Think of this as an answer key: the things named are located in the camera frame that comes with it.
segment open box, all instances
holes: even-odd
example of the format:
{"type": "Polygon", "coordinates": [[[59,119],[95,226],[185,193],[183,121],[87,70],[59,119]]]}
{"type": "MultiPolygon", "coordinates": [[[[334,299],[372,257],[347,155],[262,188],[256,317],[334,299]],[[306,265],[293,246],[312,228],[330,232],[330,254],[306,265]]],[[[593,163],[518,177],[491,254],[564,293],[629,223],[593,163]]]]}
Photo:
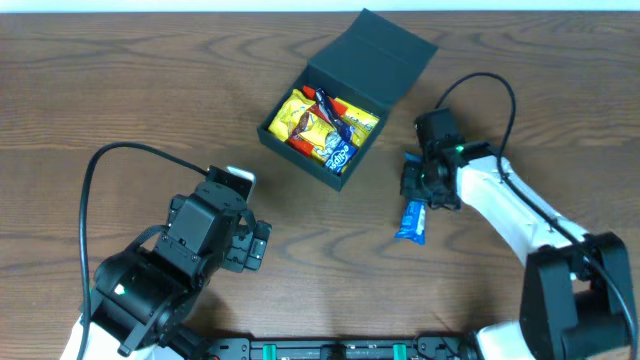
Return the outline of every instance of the open box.
{"type": "Polygon", "coordinates": [[[260,142],[340,191],[373,145],[393,105],[409,90],[437,47],[382,17],[363,10],[349,29],[311,58],[280,102],[258,126],[260,142]],[[321,87],[327,95],[376,115],[380,120],[341,175],[307,158],[269,131],[293,89],[321,87]]]}

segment box lid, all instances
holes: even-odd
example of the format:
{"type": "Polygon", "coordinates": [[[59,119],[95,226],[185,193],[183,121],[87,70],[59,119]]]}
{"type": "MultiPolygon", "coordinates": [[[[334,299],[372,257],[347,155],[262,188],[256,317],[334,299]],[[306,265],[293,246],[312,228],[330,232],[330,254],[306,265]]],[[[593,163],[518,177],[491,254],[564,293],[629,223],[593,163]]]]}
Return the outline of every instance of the box lid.
{"type": "Polygon", "coordinates": [[[364,9],[309,64],[388,109],[409,90],[437,49],[364,9]]]}

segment white wall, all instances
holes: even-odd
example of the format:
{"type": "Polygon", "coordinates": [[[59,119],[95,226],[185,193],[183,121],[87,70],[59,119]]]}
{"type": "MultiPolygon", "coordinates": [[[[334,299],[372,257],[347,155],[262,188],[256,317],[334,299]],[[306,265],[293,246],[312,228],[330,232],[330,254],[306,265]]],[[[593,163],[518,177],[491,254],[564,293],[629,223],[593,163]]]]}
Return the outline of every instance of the white wall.
{"type": "Polygon", "coordinates": [[[0,12],[640,10],[640,0],[0,0],[0,12]]]}

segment green connector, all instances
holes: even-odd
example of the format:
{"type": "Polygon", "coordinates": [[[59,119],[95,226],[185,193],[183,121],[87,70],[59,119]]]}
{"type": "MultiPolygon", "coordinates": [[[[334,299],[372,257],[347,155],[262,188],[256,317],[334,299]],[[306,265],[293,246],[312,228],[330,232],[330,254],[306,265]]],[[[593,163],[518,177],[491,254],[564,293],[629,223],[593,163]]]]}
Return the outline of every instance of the green connector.
{"type": "Polygon", "coordinates": [[[276,360],[276,346],[265,345],[262,347],[262,359],[263,360],[276,360]]]}
{"type": "Polygon", "coordinates": [[[407,345],[393,345],[393,360],[407,360],[407,345]]]}

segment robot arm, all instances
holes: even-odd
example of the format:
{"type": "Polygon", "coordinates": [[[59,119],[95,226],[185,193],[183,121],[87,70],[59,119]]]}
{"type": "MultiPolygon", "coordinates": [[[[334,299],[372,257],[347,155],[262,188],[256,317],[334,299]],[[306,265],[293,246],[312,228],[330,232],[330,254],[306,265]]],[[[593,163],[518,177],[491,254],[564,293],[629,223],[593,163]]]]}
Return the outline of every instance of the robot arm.
{"type": "MultiPolygon", "coordinates": [[[[630,343],[620,302],[591,271],[577,249],[531,209],[502,180],[496,151],[488,143],[467,143],[448,109],[416,119],[423,150],[421,163],[408,161],[401,192],[430,208],[475,208],[505,239],[525,265],[520,321],[490,326],[474,334],[484,359],[573,359],[630,343]],[[574,294],[573,280],[589,290],[574,294]]],[[[629,260],[612,233],[590,235],[562,217],[515,174],[509,161],[502,169],[517,189],[578,239],[614,278],[636,321],[629,260]]]]}

